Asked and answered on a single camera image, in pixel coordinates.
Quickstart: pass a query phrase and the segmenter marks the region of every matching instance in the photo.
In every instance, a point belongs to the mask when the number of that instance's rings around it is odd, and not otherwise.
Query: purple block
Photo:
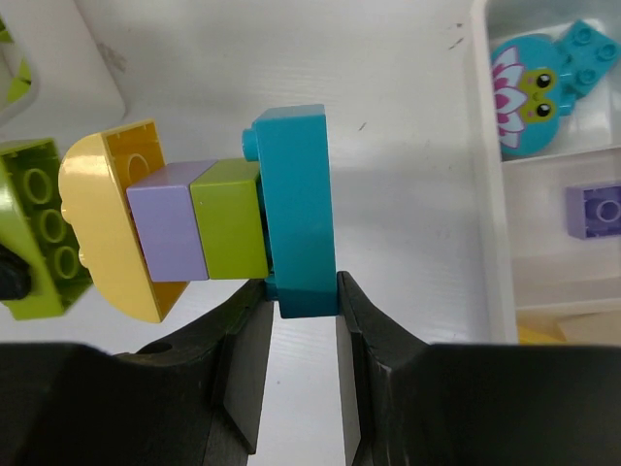
[[[621,182],[568,187],[567,228],[581,240],[621,235]]]
[[[127,188],[127,200],[154,282],[209,278],[189,186],[215,162],[170,163]]]

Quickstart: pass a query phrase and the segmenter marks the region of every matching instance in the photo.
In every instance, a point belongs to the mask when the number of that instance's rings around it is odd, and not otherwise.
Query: teal block stud
[[[244,156],[259,161],[274,277],[284,318],[335,316],[337,269],[325,110],[271,109],[242,135]]]

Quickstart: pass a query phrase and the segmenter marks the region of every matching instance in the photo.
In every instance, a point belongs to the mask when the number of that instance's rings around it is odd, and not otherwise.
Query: yellow block
[[[526,345],[543,345],[550,343],[565,343],[563,340],[539,333],[526,327],[517,327],[517,333],[521,344]]]
[[[82,138],[58,174],[62,214],[80,243],[80,262],[110,304],[148,322],[162,321],[187,282],[151,281],[125,190],[163,166],[148,120]]]

